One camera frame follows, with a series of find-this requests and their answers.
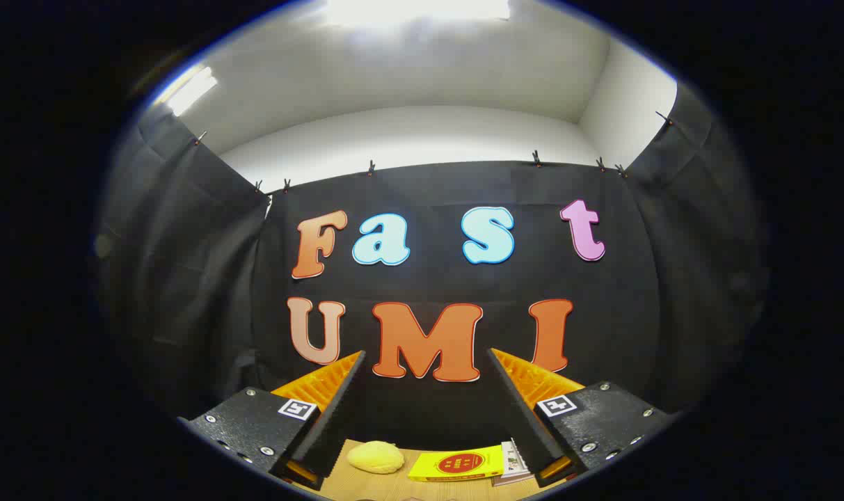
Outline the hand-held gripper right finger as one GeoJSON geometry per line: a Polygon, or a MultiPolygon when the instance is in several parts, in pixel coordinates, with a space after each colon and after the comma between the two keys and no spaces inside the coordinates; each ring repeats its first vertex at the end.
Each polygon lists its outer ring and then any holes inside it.
{"type": "Polygon", "coordinates": [[[504,427],[540,488],[602,470],[676,421],[611,381],[582,385],[502,350],[488,353],[504,427]]]}

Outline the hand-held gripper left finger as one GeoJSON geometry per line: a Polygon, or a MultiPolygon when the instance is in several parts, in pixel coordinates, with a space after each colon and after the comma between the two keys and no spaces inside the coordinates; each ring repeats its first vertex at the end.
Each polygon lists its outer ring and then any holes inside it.
{"type": "Polygon", "coordinates": [[[366,357],[360,350],[277,390],[246,387],[179,423],[262,475],[319,491],[347,439],[366,357]]]}

